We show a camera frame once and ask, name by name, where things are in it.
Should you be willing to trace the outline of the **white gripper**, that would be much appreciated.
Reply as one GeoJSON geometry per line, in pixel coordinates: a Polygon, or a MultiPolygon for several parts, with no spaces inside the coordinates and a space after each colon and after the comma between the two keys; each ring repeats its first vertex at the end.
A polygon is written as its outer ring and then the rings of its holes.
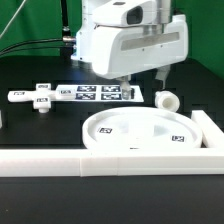
{"type": "Polygon", "coordinates": [[[186,16],[171,13],[171,0],[110,0],[93,11],[91,61],[106,79],[121,78],[122,98],[131,98],[130,76],[157,69],[165,82],[171,64],[188,54],[186,16]]]}

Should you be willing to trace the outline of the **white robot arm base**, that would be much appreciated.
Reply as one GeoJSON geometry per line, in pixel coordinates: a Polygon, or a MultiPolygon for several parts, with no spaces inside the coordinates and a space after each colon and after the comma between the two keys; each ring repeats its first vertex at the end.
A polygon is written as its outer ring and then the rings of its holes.
{"type": "Polygon", "coordinates": [[[81,28],[75,35],[76,49],[71,56],[72,60],[77,60],[84,63],[91,62],[91,38],[95,27],[92,19],[92,13],[101,4],[101,0],[82,0],[81,28]]]}

